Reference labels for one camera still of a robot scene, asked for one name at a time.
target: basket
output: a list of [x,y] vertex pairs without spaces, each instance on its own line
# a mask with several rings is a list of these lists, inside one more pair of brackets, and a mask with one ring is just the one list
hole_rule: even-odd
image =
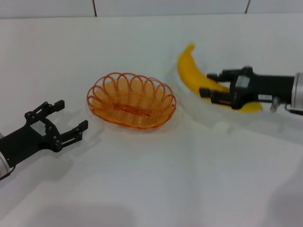
[[134,129],[154,129],[176,110],[171,88],[155,78],[113,72],[87,94],[91,112],[104,121]]

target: yellow banana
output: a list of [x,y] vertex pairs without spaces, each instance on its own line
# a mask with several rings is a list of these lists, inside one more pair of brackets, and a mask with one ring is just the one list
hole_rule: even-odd
[[[178,60],[178,72],[182,81],[192,90],[196,95],[200,97],[199,88],[209,88],[211,90],[229,92],[227,87],[224,87],[217,82],[207,78],[203,73],[201,73],[195,64],[191,52],[195,46],[193,44],[189,45],[186,50],[181,54]],[[204,98],[204,100],[210,102],[210,98]],[[221,105],[233,110],[230,106]],[[235,110],[245,113],[256,113],[262,111],[262,105],[258,102],[250,102],[245,104],[240,110]]]

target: white surface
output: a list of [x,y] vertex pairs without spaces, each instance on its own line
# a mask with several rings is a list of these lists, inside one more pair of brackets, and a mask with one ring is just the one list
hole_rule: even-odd
[[61,131],[89,120],[84,141],[41,151],[0,182],[6,227],[301,227],[301,117],[228,131],[181,108],[158,131],[96,122],[86,93],[113,71],[166,80],[195,41],[205,71],[252,65],[302,70],[303,15],[54,18],[0,21],[0,131],[43,101],[64,99]]
[[92,0],[0,0],[0,18],[94,16]]
[[98,17],[244,13],[248,0],[95,0]]
[[302,13],[301,0],[251,0],[248,13]]

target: white sticker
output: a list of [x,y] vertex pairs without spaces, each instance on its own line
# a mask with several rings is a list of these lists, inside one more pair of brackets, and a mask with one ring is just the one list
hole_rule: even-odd
[[248,84],[250,83],[250,78],[246,76],[238,76],[236,87],[244,87],[247,88]]
[[258,99],[260,100],[273,100],[273,97],[271,95],[258,95]]
[[30,127],[32,127],[36,132],[38,132],[41,136],[45,136],[45,124],[42,121],[37,121],[33,123]]

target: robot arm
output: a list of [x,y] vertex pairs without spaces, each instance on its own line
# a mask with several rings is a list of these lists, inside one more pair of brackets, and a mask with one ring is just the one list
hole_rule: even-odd
[[303,74],[295,76],[257,75],[251,67],[223,70],[220,75],[208,74],[216,82],[230,82],[230,91],[219,92],[200,88],[201,97],[209,97],[212,103],[241,109],[248,102],[271,103],[275,112],[280,104],[291,113],[303,115]]
[[10,175],[18,163],[39,150],[59,152],[62,148],[82,140],[82,133],[88,128],[87,120],[76,128],[60,134],[56,126],[46,118],[64,107],[63,100],[54,105],[44,102],[25,114],[27,122],[22,128],[0,137],[0,180]]

